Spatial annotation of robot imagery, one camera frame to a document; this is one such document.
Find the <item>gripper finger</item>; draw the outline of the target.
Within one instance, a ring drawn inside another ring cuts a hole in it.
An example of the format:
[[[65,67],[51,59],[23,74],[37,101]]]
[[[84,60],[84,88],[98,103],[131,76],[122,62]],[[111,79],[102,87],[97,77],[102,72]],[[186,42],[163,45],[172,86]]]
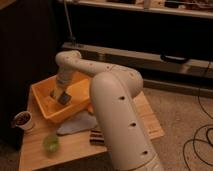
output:
[[[69,86],[63,88],[63,92],[66,94],[69,94]]]
[[[63,89],[58,86],[55,86],[53,91],[50,93],[50,96],[54,99],[59,99],[62,93],[63,93]]]

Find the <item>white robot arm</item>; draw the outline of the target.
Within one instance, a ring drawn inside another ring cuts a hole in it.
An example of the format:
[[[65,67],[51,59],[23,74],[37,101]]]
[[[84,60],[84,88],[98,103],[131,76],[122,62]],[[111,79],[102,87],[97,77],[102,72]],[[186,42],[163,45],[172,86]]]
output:
[[[66,90],[73,73],[91,77],[89,96],[104,143],[117,171],[164,171],[148,131],[134,104],[143,78],[129,67],[86,60],[77,50],[59,52],[56,86],[52,97],[62,104],[71,100]]]

